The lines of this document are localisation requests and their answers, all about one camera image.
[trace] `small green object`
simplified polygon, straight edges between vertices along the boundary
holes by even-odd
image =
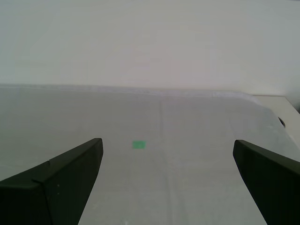
[[[146,142],[145,141],[133,141],[132,148],[133,149],[145,149]]]

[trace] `green square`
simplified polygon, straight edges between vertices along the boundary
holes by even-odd
[[[146,142],[145,141],[133,141],[132,148],[133,149],[145,149]]]

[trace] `white tabletop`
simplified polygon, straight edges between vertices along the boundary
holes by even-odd
[[[285,97],[256,96],[261,103],[270,108],[285,123],[289,136],[300,148],[300,114]]]
[[[277,116],[239,92],[3,87],[0,105],[0,180],[103,139],[84,225],[266,225],[234,141],[300,161]]]

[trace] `white wall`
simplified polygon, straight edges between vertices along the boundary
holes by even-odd
[[[0,32],[0,83],[240,90],[300,105],[299,1],[0,0]]]

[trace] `green sticker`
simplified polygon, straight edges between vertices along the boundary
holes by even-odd
[[[145,141],[133,141],[132,148],[133,149],[145,149],[146,142]]]

